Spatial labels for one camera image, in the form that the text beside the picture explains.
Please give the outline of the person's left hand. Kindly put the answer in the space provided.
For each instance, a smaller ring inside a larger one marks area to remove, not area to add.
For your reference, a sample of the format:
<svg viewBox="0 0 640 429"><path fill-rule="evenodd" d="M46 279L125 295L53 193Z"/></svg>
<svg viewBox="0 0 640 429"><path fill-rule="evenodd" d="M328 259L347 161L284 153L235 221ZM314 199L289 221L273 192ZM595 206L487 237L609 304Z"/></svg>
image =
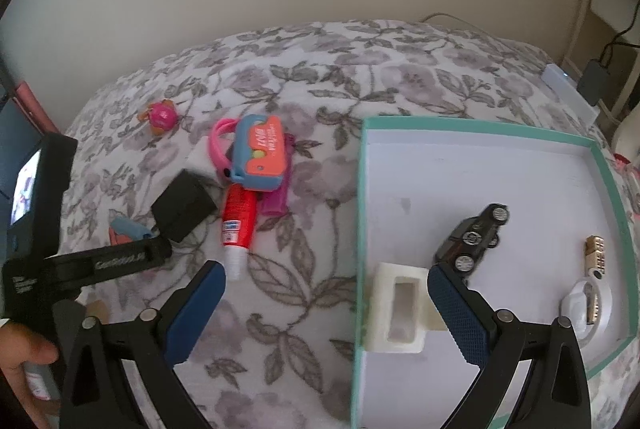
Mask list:
<svg viewBox="0 0 640 429"><path fill-rule="evenodd" d="M8 322L1 327L1 370L22 408L37 428L50 428L39 400L32 395L23 365L50 365L58 359L58 348L27 327Z"/></svg>

